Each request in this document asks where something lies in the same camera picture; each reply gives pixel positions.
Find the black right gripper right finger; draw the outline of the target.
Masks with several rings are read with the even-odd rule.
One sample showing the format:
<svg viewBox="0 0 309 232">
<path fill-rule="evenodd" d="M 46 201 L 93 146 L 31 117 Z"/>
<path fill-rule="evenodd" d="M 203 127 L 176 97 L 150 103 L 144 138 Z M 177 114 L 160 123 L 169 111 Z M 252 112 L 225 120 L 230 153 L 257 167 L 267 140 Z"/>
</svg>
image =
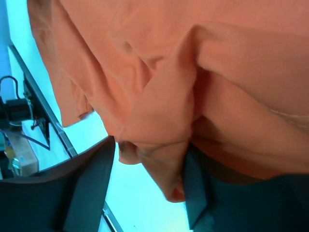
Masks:
<svg viewBox="0 0 309 232">
<path fill-rule="evenodd" d="M 182 180 L 189 228 L 195 232 L 307 232 L 309 176 L 281 175 L 249 185 L 215 178 L 196 146 L 186 152 Z"/>
</svg>

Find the orange t-shirt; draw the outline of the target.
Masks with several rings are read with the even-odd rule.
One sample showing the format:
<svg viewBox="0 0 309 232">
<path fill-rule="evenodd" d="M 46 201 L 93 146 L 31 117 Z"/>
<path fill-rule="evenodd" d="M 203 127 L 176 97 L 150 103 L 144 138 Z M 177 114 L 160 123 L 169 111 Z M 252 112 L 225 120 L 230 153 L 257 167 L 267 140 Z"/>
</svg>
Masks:
<svg viewBox="0 0 309 232">
<path fill-rule="evenodd" d="M 170 202 L 194 144 L 250 179 L 309 171 L 306 0 L 29 0 L 63 126 L 96 111 Z"/>
</svg>

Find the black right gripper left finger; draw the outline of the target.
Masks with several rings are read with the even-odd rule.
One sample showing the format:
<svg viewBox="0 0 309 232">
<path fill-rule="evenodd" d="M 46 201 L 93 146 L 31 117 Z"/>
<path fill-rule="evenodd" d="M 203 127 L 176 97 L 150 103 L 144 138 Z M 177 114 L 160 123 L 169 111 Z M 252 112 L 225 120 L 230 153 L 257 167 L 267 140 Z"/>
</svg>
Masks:
<svg viewBox="0 0 309 232">
<path fill-rule="evenodd" d="M 114 153 L 115 141 L 109 136 L 44 171 L 1 180 L 1 231 L 98 231 Z"/>
</svg>

